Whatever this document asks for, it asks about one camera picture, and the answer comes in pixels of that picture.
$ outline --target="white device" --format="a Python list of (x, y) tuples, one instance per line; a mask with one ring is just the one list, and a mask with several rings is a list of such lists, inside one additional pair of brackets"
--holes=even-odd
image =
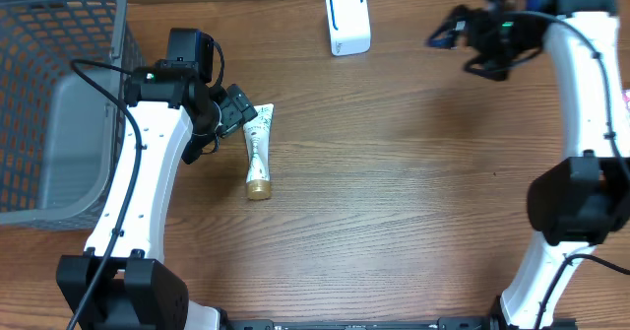
[(366, 52), (372, 34), (367, 0), (326, 0), (333, 55)]

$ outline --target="gray plastic basket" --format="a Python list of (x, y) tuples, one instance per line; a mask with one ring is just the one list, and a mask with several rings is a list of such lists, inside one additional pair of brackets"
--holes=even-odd
[[(67, 230), (98, 220), (125, 119), (68, 62), (143, 65), (126, 10), (127, 0), (0, 0), (0, 224)], [(86, 69), (122, 95), (119, 73)]]

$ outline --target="table surface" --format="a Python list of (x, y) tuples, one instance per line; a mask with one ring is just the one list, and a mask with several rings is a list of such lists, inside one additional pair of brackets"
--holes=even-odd
[[(526, 191), (561, 158), (562, 128), (548, 56), (494, 83), (462, 72), (472, 51), (423, 46), (460, 3), (480, 5), (369, 0), (372, 47), (341, 58), (320, 0), (129, 7), (150, 62), (164, 56), (170, 28), (199, 28), (223, 48), (224, 82), (276, 105), (271, 200), (245, 197), (241, 133), (179, 167), (166, 266), (191, 299), (276, 321), (486, 312), (524, 256)], [(624, 29), (626, 78), (629, 41)], [(0, 228), (0, 327), (65, 327), (55, 269), (88, 235)], [(628, 247), (627, 228), (598, 255), (628, 266)], [(628, 308), (630, 279), (586, 263), (557, 314), (622, 329)]]

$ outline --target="black cable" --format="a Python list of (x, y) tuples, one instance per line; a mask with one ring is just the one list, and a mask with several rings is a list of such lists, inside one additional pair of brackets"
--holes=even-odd
[(215, 89), (221, 87), (221, 83), (223, 82), (223, 69), (225, 68), (225, 59), (223, 58), (223, 51), (221, 50), (221, 46), (215, 40), (213, 40), (213, 46), (217, 49), (217, 52), (219, 53), (220, 68), (217, 80), (211, 87), (211, 93), (213, 93)]
[(617, 266), (611, 262), (600, 259), (593, 255), (574, 254), (567, 257), (566, 259), (564, 259), (564, 261), (562, 262), (562, 265), (560, 266), (558, 271), (555, 273), (555, 276), (553, 277), (553, 280), (551, 281), (551, 285), (549, 285), (547, 292), (544, 294), (544, 298), (542, 299), (542, 302), (540, 303), (540, 310), (538, 311), (538, 315), (535, 318), (534, 330), (540, 329), (540, 323), (542, 322), (542, 315), (546, 312), (546, 307), (547, 307), (547, 304), (549, 303), (549, 299), (551, 298), (551, 295), (553, 294), (553, 290), (555, 289), (556, 285), (560, 281), (560, 277), (562, 277), (562, 273), (567, 268), (567, 266), (570, 266), (570, 265), (572, 266), (571, 262), (573, 260), (579, 259), (579, 258), (595, 261), (601, 266), (607, 267), (613, 271), (630, 276), (630, 270), (624, 269), (623, 267)]
[(219, 149), (219, 146), (221, 145), (221, 141), (219, 140), (219, 135), (217, 133), (215, 133), (214, 142), (215, 142), (215, 147), (209, 152), (204, 152), (202, 150), (201, 155), (212, 155), (217, 152), (217, 150)]
[(537, 48), (536, 50), (534, 50), (532, 53), (530, 53), (530, 55), (525, 56), (519, 60), (515, 60), (512, 62), (512, 64), (503, 67), (503, 68), (499, 68), (499, 69), (494, 69), (494, 70), (489, 70), (490, 73), (498, 73), (498, 72), (502, 72), (502, 71), (506, 71), (506, 70), (512, 70), (515, 69), (517, 67), (520, 67), (521, 65), (527, 64), (528, 62), (532, 61), (533, 59), (535, 59), (536, 57), (538, 57), (540, 54), (542, 53), (542, 48)]
[(131, 178), (129, 179), (129, 187), (127, 187), (127, 193), (125, 194), (125, 199), (120, 207), (120, 213), (118, 214), (118, 219), (116, 220), (116, 226), (111, 231), (111, 239), (109, 240), (109, 244), (105, 249), (105, 252), (102, 255), (102, 259), (100, 260), (100, 264), (94, 273), (90, 284), (88, 285), (88, 289), (86, 293), (81, 298), (79, 302), (79, 306), (75, 310), (74, 315), (70, 319), (68, 323), (67, 330), (73, 330), (81, 317), (81, 314), (86, 309), (86, 305), (88, 300), (92, 297), (92, 294), (95, 292), (96, 287), (98, 286), (98, 281), (105, 269), (105, 265), (107, 264), (107, 260), (111, 257), (111, 253), (113, 252), (114, 245), (116, 244), (116, 240), (118, 236), (121, 234), (122, 224), (125, 221), (125, 215), (127, 214), (127, 209), (129, 208), (129, 202), (131, 201), (131, 196), (134, 192), (134, 187), (136, 186), (136, 180), (138, 179), (138, 171), (140, 169), (140, 159), (142, 157), (142, 136), (140, 135), (140, 128), (138, 127), (138, 123), (134, 119), (129, 109), (127, 109), (127, 104), (121, 99), (116, 98), (114, 95), (110, 94), (106, 89), (104, 89), (101, 85), (97, 84), (94, 80), (92, 80), (89, 76), (87, 76), (81, 69), (77, 67), (77, 64), (85, 64), (92, 65), (95, 67), (115, 70), (117, 72), (123, 74), (131, 74), (131, 72), (124, 70), (122, 68), (118, 68), (109, 64), (94, 62), (91, 60), (84, 59), (74, 59), (70, 62), (70, 68), (81, 77), (81, 79), (85, 80), (86, 83), (90, 84), (93, 88), (97, 89), (101, 94), (103, 94), (107, 99), (109, 99), (112, 103), (114, 103), (127, 117), (131, 127), (134, 130), (134, 134), (136, 135), (136, 159), (134, 160), (134, 167), (131, 172)]
[(560, 26), (564, 26), (566, 29), (571, 31), (574, 35), (576, 35), (582, 43), (593, 53), (593, 58), (598, 62), (599, 69), (601, 70), (601, 77), (603, 79), (603, 89), (605, 92), (605, 100), (606, 100), (606, 126), (608, 128), (608, 133), (604, 135), (604, 138), (610, 141), (610, 148), (612, 153), (619, 161), (619, 165), (621, 167), (621, 171), (623, 172), (624, 177), (628, 182), (630, 182), (630, 167), (628, 163), (623, 159), (621, 154), (619, 153), (619, 148), (617, 147), (617, 143), (615, 142), (616, 133), (612, 127), (612, 103), (611, 103), (611, 95), (610, 95), (610, 81), (608, 79), (608, 74), (606, 73), (606, 68), (603, 64), (603, 60), (601, 59), (601, 53), (595, 48), (595, 46), (591, 43), (591, 41), (580, 32), (580, 30), (573, 27), (571, 24), (564, 22), (554, 16), (536, 12), (536, 11), (510, 11), (506, 12), (505, 15), (508, 16), (529, 16), (536, 17), (539, 19), (547, 20), (553, 24), (558, 24)]

